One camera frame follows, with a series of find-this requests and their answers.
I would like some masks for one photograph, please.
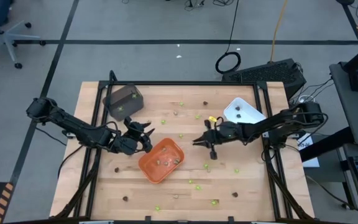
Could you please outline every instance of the desk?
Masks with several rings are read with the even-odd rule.
[[[273,114],[288,108],[283,84],[267,84]],[[88,123],[92,119],[97,87],[97,82],[84,82],[78,97],[74,115]],[[121,87],[114,85],[112,90]],[[152,143],[172,138],[184,150],[185,160],[161,184],[156,185],[146,179],[137,165],[143,153],[127,156],[102,151],[91,216],[93,220],[144,220],[145,216],[151,216],[152,220],[227,221],[228,216],[233,216],[235,221],[274,221],[266,166],[260,160],[261,141],[256,140],[246,147],[239,141],[216,146],[216,161],[209,158],[208,149],[191,144],[193,139],[206,131],[203,120],[208,116],[222,116],[223,109],[235,97],[241,97],[256,107],[252,86],[137,85],[137,88],[144,97],[145,106],[131,118],[141,123],[151,121],[146,130],[155,128],[150,136]],[[260,98],[265,112],[263,95]],[[182,107],[179,105],[181,101],[184,102]],[[203,105],[204,101],[208,102],[207,106]],[[195,119],[197,114],[201,115],[201,119]],[[166,120],[166,124],[161,124],[162,119]],[[122,122],[118,126],[126,130]],[[295,141],[288,141],[287,144],[296,146]],[[65,157],[77,147],[75,139],[68,140]],[[51,215],[62,210],[77,190],[84,154],[85,150],[78,152],[63,166]],[[281,155],[289,191],[305,211],[314,216],[299,153],[282,149]],[[205,162],[209,164],[210,173],[203,167]],[[239,173],[235,173],[234,169],[239,169]],[[194,184],[189,184],[189,179],[193,179]],[[195,190],[196,185],[202,190]],[[123,201],[124,196],[128,197],[127,202]],[[88,192],[85,192],[83,202],[87,198]],[[219,204],[212,205],[212,200],[219,200]],[[284,217],[281,194],[279,200],[280,213]],[[85,214],[84,204],[80,215]],[[155,211],[156,205],[161,209],[158,212]]]

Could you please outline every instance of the yellow object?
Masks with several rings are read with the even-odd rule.
[[[280,17],[278,18],[276,29],[274,30],[273,43],[272,43],[272,54],[270,54],[270,62],[273,62],[274,43],[276,42],[276,34],[277,34],[278,27],[280,26],[281,19],[282,19],[283,15],[284,15],[284,9],[285,9],[285,6],[287,6],[287,2],[288,2],[288,0],[284,1],[284,5],[281,8],[281,13],[280,13]]]
[[[208,118],[210,121],[213,121],[213,122],[217,122],[217,119],[216,118],[214,118],[214,117],[212,117],[212,116],[209,116],[209,118]]]

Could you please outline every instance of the white paper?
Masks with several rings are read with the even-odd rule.
[[[302,138],[298,139],[298,149],[299,151],[312,145],[313,144],[313,140],[310,138],[308,138],[308,136],[310,136],[309,133],[306,133],[304,136],[302,136]],[[302,142],[305,138],[307,138],[302,145],[299,145],[300,142]],[[320,167],[320,164],[318,163],[318,159],[317,157],[314,159],[310,159],[306,162],[303,162],[303,167]]]

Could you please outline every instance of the black floor stripe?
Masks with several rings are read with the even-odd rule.
[[[58,43],[59,45],[58,45],[58,47],[56,49],[55,55],[53,56],[53,60],[52,60],[52,63],[50,65],[49,72],[48,72],[47,78],[46,78],[45,83],[44,83],[44,87],[42,88],[42,91],[41,91],[41,94],[40,94],[41,96],[46,96],[47,93],[48,93],[50,83],[52,82],[53,74],[55,73],[56,66],[57,66],[57,63],[58,63],[59,58],[60,58],[60,54],[62,53],[62,49],[63,49],[63,46],[64,46],[64,41],[67,38],[68,30],[70,29],[71,22],[73,21],[73,17],[74,17],[74,14],[75,14],[75,11],[76,11],[76,8],[77,8],[77,5],[78,5],[78,1],[79,0],[74,0],[73,5],[71,6],[70,13],[68,15],[65,27],[63,29],[63,34],[60,37],[60,41]],[[20,177],[20,174],[22,172],[23,165],[24,165],[25,158],[27,157],[27,153],[28,153],[29,148],[30,148],[31,140],[32,140],[32,138],[34,136],[36,126],[37,126],[36,123],[31,122],[31,124],[29,126],[29,129],[27,130],[27,134],[25,135],[24,142],[23,142],[23,145],[22,145],[22,149],[21,149],[20,154],[19,154],[19,158],[16,161],[15,168],[13,169],[13,173],[12,173],[12,176],[11,176],[11,183],[13,184],[13,186],[16,186],[17,181],[19,180],[19,177]]]
[[[349,7],[346,5],[342,5],[343,10],[345,11],[347,20],[349,20],[349,23],[351,24],[351,27],[353,29],[354,35],[356,35],[357,40],[358,40],[358,31],[357,31],[357,24],[352,16],[351,11],[349,10]]]
[[[45,40],[60,44],[61,40]],[[17,40],[17,44],[39,44],[38,40]],[[232,44],[271,45],[272,40],[232,40]],[[228,44],[229,40],[64,40],[64,44],[153,45],[153,44]],[[276,40],[276,45],[358,45],[358,40]]]

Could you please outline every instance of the yellow cable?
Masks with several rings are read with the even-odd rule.
[[[273,43],[272,43],[272,54],[270,55],[270,62],[273,62],[274,43],[276,42],[276,34],[277,34],[278,27],[280,26],[281,19],[284,15],[284,10],[285,10],[285,6],[287,6],[287,2],[288,2],[288,0],[284,0],[284,5],[283,5],[283,8],[281,9],[281,13],[280,13],[280,17],[278,18],[276,29],[274,30]]]

